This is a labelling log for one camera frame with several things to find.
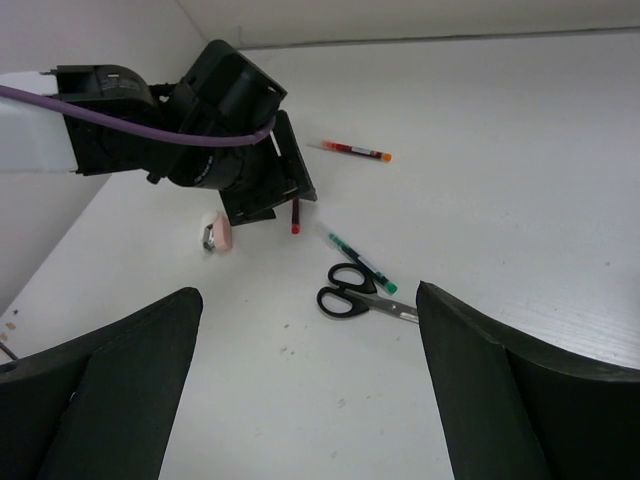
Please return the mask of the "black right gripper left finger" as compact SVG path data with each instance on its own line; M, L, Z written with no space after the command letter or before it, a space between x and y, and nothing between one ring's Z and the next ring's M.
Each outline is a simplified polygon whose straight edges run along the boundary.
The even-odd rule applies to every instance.
M1 367L4 479L156 479L194 354L192 287Z

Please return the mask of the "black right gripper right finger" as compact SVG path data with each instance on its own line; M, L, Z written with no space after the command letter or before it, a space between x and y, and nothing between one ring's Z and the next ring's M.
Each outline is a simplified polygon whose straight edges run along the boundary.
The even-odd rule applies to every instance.
M638 370L539 340L430 283L416 301L455 478L638 478Z

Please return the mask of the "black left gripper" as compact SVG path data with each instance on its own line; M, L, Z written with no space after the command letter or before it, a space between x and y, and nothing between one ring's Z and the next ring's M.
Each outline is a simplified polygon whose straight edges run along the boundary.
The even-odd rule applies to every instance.
M150 183L167 179L218 191L234 226L274 219L286 199L317 201L289 116L279 111L285 90L227 42L210 42L178 82L152 84L149 92L162 128L175 133L230 139L257 134L276 119L274 142L265 137L212 148L161 144L157 151L169 165L163 174L148 174Z

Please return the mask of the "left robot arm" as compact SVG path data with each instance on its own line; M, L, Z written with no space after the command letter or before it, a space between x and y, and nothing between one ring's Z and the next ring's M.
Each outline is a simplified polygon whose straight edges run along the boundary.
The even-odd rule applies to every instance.
M210 42L176 83L119 65L1 78L1 168L83 176L141 170L149 182L219 192L233 225L274 217L316 189L281 104L286 91L238 50Z

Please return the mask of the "orange capped red pen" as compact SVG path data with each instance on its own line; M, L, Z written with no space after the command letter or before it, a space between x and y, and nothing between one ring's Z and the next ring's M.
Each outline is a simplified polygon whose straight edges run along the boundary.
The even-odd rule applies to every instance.
M307 142L307 146L335 153L370 158L383 163L390 163L392 155L387 152L371 150L354 145L332 142L328 140Z

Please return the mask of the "pink mini stapler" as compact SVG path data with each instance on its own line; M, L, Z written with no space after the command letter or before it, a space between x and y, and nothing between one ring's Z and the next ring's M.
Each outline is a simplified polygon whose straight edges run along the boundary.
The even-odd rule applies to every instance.
M222 211L204 225L201 245L207 252L227 252L233 248L232 226Z

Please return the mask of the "green pen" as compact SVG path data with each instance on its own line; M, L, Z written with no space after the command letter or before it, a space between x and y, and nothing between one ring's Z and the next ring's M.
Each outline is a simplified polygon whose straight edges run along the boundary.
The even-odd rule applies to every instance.
M347 259L363 267L387 294L395 295L397 293L398 286L393 281L391 281L380 268L374 265L363 254L358 252L341 236L336 234L333 230L322 223L318 223L315 227L315 230L328 245L341 252Z

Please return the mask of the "black handled scissors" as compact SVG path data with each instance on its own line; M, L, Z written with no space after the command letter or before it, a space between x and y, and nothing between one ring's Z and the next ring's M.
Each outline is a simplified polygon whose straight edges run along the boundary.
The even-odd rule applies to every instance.
M352 272L361 279L361 282L354 283L340 279L338 273L341 271ZM381 297L375 285L374 275L361 265L354 263L335 264L328 270L327 279L329 284L318 290L316 303L329 318L339 321L349 320L364 315L370 310L375 310L413 324L419 323L416 308ZM345 304L347 308L342 311L332 310L325 304L327 298L335 298Z

